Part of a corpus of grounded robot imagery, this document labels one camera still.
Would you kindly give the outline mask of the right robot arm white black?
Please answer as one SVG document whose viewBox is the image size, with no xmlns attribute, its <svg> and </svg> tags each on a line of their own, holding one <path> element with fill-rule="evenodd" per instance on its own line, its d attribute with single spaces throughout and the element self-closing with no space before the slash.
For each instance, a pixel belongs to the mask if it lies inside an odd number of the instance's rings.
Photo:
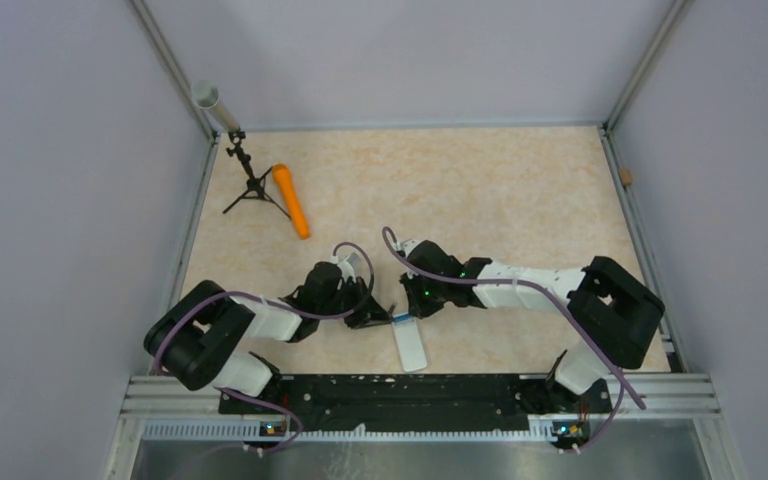
<svg viewBox="0 0 768 480">
<path fill-rule="evenodd" d="M 561 354 L 546 397 L 572 412 L 594 383 L 643 364 L 665 314 L 663 301 L 612 258 L 596 256 L 579 268 L 538 269 L 486 257 L 464 262 L 430 240 L 387 243 L 406 268 L 401 276 L 409 312 L 427 318 L 446 305 L 521 308 L 562 316 L 580 342 Z"/>
</svg>

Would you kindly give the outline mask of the white remote control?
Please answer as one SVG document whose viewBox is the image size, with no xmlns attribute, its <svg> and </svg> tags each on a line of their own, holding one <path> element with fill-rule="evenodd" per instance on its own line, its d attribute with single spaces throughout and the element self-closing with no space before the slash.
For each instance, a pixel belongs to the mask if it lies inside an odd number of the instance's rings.
<svg viewBox="0 0 768 480">
<path fill-rule="evenodd" d="M 418 320 L 411 316 L 406 321 L 392 323 L 392 329 L 403 371 L 414 373 L 425 369 L 428 359 Z"/>
</svg>

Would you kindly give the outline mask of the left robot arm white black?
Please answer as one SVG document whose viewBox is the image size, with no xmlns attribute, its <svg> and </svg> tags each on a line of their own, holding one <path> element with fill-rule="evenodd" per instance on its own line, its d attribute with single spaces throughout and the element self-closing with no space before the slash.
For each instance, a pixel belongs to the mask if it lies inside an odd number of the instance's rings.
<svg viewBox="0 0 768 480">
<path fill-rule="evenodd" d="M 257 354 L 238 351 L 239 343 L 245 338 L 297 343 L 317 331 L 323 316 L 339 318 L 350 329 L 393 319 L 351 262 L 334 258 L 316 263 L 301 285 L 278 299 L 233 297 L 203 280 L 148 330 L 143 348 L 158 369 L 188 390 L 232 389 L 263 414 L 279 404 L 279 370 Z"/>
</svg>

